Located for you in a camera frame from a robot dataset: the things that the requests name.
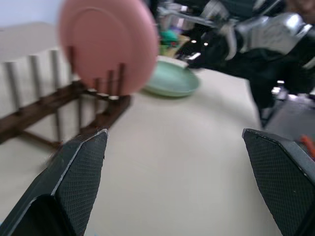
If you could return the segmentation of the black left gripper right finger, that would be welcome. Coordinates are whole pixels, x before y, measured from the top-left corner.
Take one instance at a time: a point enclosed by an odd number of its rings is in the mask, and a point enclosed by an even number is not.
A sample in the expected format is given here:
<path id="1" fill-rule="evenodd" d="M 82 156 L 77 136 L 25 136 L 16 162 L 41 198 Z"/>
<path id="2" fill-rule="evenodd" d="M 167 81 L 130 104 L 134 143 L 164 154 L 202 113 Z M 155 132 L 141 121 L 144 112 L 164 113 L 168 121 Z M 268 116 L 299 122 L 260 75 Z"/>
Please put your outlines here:
<path id="1" fill-rule="evenodd" d="M 284 236 L 315 234 L 315 162 L 295 141 L 254 129 L 242 138 L 258 189 Z"/>

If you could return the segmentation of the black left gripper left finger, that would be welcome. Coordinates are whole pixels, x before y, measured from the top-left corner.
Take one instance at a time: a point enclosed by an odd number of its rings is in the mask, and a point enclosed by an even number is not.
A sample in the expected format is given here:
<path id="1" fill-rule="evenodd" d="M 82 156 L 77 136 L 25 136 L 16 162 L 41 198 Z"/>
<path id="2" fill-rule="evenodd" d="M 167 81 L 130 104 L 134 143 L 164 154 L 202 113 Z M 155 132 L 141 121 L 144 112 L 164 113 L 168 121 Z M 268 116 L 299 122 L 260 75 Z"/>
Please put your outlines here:
<path id="1" fill-rule="evenodd" d="M 107 129 L 63 143 L 0 225 L 2 236 L 83 236 L 98 194 Z"/>

